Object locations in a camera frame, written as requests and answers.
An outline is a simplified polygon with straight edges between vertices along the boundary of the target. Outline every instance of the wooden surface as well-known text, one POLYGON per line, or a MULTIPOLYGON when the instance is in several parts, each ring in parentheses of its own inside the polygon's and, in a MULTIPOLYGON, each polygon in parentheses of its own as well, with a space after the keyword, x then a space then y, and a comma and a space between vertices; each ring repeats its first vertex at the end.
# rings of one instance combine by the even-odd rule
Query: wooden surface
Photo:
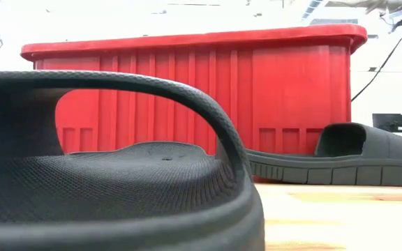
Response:
POLYGON ((402 251, 402 188, 256 186, 266 250, 402 251))

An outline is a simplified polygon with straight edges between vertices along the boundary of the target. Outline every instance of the bin rim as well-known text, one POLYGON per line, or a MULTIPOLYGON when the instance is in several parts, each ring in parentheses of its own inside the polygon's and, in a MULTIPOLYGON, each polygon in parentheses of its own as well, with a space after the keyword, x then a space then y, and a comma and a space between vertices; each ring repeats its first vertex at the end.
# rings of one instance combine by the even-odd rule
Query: bin rim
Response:
POLYGON ((348 38, 350 53, 353 53, 367 41, 367 31, 364 27, 356 24, 327 24, 254 31, 227 31, 77 42, 34 43, 22 47, 21 57, 28 61, 35 61, 38 59, 51 58, 58 54, 74 54, 79 52, 156 49, 187 45, 280 42, 302 39, 308 41, 330 39, 331 42, 336 38, 348 38))

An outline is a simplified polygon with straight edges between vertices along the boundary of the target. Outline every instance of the black slide sandal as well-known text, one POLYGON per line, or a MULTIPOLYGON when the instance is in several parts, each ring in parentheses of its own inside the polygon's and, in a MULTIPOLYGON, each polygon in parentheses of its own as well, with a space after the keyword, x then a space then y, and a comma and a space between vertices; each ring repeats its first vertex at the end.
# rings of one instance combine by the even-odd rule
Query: black slide sandal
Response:
POLYGON ((0 72, 0 250, 264 250, 262 204, 225 112, 185 84, 141 75, 0 72), (171 98, 218 135, 64 155, 54 110, 71 89, 171 98))
POLYGON ((327 126, 314 156, 248 150, 253 174, 322 185, 402 186, 402 137, 358 123, 327 126))

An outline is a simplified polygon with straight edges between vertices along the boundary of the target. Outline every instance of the red storage container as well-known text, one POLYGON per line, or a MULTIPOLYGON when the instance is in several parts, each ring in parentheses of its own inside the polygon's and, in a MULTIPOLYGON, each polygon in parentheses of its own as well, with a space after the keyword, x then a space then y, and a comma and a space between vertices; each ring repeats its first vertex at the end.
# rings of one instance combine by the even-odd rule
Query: red storage container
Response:
MULTIPOLYGON (((312 153, 329 123, 350 121, 350 55, 366 42, 357 25, 25 45, 39 70, 104 70, 172 79, 215 98, 247 148, 312 153)), ((164 98, 79 90, 57 107, 65 152, 109 151, 170 140, 213 153, 213 130, 164 98)))

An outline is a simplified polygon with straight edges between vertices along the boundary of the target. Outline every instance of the textured footbed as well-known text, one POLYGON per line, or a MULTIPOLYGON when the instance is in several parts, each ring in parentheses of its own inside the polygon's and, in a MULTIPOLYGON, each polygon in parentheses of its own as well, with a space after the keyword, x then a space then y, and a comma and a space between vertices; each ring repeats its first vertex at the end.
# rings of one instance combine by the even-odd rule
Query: textured footbed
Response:
POLYGON ((172 215, 218 206, 239 191, 229 166, 188 144, 0 160, 0 222, 172 215))

